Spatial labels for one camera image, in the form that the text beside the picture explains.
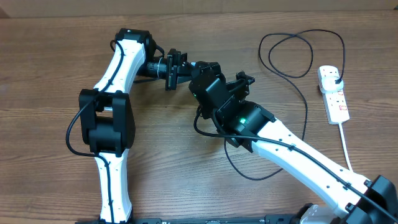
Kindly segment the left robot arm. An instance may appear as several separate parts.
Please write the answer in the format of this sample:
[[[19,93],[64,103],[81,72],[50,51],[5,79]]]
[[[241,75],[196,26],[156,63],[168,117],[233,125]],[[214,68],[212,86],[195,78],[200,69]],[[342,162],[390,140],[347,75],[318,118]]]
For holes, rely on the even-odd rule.
[[[147,30],[122,28],[110,42],[114,55],[101,80],[79,94],[83,142],[90,148],[99,172],[101,213],[98,223],[132,223],[128,193],[127,158],[135,138],[129,93],[136,76],[145,82],[165,80],[167,91],[189,80],[193,64],[187,55],[159,47]]]

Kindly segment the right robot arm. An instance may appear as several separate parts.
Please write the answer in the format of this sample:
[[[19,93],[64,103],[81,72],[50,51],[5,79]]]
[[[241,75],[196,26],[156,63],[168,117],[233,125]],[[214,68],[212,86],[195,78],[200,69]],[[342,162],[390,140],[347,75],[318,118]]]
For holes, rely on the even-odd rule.
[[[374,181],[335,163],[295,136],[261,105],[247,101],[254,78],[239,72],[226,82],[216,62],[189,66],[197,116],[211,119],[215,138],[242,146],[290,173],[325,203],[306,204],[291,223],[397,223],[397,191],[383,176]]]

